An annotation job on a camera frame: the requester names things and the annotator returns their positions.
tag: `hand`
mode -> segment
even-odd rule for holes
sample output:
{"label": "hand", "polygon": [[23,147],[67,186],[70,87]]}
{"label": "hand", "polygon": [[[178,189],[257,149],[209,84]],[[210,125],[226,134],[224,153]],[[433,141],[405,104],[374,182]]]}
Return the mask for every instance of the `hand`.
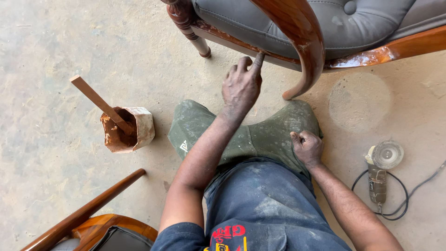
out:
{"label": "hand", "polygon": [[229,118],[243,120],[260,94],[264,53],[257,54],[252,63],[249,57],[242,57],[238,65],[233,65],[223,81],[222,95],[224,100],[223,112]]}
{"label": "hand", "polygon": [[289,135],[293,141],[294,153],[308,170],[322,164],[321,156],[324,143],[321,138],[309,131],[302,131],[300,134],[291,132]]}

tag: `concrete floor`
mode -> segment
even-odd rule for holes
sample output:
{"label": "concrete floor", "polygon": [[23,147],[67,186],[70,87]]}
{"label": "concrete floor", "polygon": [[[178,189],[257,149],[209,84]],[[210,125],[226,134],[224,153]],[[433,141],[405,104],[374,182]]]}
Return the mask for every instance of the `concrete floor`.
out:
{"label": "concrete floor", "polygon": [[[180,164],[167,133],[173,109],[196,100],[217,113],[220,84],[242,54],[209,43],[203,59],[160,1],[0,2],[0,240],[18,250],[138,168],[138,180],[97,214],[117,213],[155,228]],[[301,98],[314,108],[325,138],[323,160],[348,186],[366,168],[370,146],[393,139],[405,149],[392,170],[409,190],[446,158],[445,52],[324,74]],[[152,112],[156,136],[136,152],[103,145],[100,110],[69,78],[80,74],[109,104]],[[300,72],[265,63],[262,93],[244,124],[260,122],[286,101]],[[406,250],[446,246],[446,173],[420,188],[407,214],[384,224]],[[403,191],[389,182],[385,211]],[[357,194],[370,206],[366,179]],[[318,202],[350,243],[320,191]]]}

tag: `black cable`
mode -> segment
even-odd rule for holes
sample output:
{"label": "black cable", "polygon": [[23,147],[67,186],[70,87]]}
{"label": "black cable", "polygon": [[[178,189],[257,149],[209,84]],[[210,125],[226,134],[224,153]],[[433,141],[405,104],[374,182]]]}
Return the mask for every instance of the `black cable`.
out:
{"label": "black cable", "polygon": [[[401,205],[393,212],[393,213],[382,213],[382,210],[381,210],[381,213],[378,213],[378,212],[374,212],[374,213],[376,213],[376,214],[380,214],[384,219],[386,219],[386,220],[389,220],[389,221],[395,221],[395,220],[397,220],[397,219],[399,219],[399,218],[401,218],[401,217],[403,217],[405,214],[406,214],[406,212],[407,212],[407,208],[409,207],[409,198],[413,195],[413,193],[420,187],[420,186],[422,186],[423,184],[425,184],[426,182],[428,182],[429,180],[431,180],[431,179],[433,179],[444,167],[446,166],[446,161],[439,167],[439,168],[437,168],[437,170],[435,171],[435,173],[433,174],[433,175],[431,175],[429,178],[427,178],[426,180],[424,180],[423,182],[421,182],[420,184],[418,184],[411,192],[410,192],[410,194],[408,194],[407,193],[407,189],[406,189],[406,187],[404,186],[404,184],[403,184],[403,182],[400,180],[400,179],[398,179],[395,175],[393,175],[393,174],[391,174],[390,172],[387,172],[388,174],[390,174],[393,178],[395,178],[400,184],[401,184],[401,186],[403,187],[403,189],[404,189],[404,192],[405,192],[405,194],[406,194],[406,199],[403,201],[403,203],[401,203]],[[365,170],[365,171],[363,171],[359,176],[358,176],[358,178],[355,180],[355,182],[353,183],[353,185],[351,186],[351,190],[353,191],[354,189],[355,189],[355,186],[356,186],[356,183],[358,182],[358,180],[366,173],[366,172],[368,172],[368,169],[367,170]],[[387,218],[386,216],[392,216],[392,215],[395,215],[402,207],[403,207],[403,205],[404,204],[406,204],[406,207],[404,208],[404,211],[403,211],[403,213],[400,215],[400,216],[398,216],[398,217],[396,217],[396,218]]]}

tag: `grinder disc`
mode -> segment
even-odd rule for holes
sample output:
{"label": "grinder disc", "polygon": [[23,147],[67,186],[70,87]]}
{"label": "grinder disc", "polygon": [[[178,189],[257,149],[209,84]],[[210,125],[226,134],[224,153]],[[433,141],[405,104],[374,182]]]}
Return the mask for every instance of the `grinder disc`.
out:
{"label": "grinder disc", "polygon": [[373,163],[382,169],[396,167],[403,159],[404,150],[393,140],[383,141],[373,149]]}

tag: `curved chair arm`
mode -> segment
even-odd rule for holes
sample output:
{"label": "curved chair arm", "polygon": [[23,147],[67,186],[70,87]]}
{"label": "curved chair arm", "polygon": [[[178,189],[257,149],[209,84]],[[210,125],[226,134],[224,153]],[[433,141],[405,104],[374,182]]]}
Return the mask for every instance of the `curved chair arm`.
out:
{"label": "curved chair arm", "polygon": [[306,0],[250,0],[288,37],[299,54],[302,77],[282,94],[285,100],[308,91],[319,79],[325,61],[325,47],[319,22]]}
{"label": "curved chair arm", "polygon": [[50,250],[57,242],[62,238],[69,235],[73,228],[80,226],[91,215],[95,214],[99,209],[110,202],[114,197],[124,191],[133,182],[137,181],[141,176],[145,174],[144,169],[138,169],[129,176],[125,177],[114,186],[105,190],[105,192],[99,194],[92,201],[85,204],[85,206],[79,208],[74,213],[70,214],[67,218],[53,226],[50,230],[36,238],[21,251],[47,251]]}

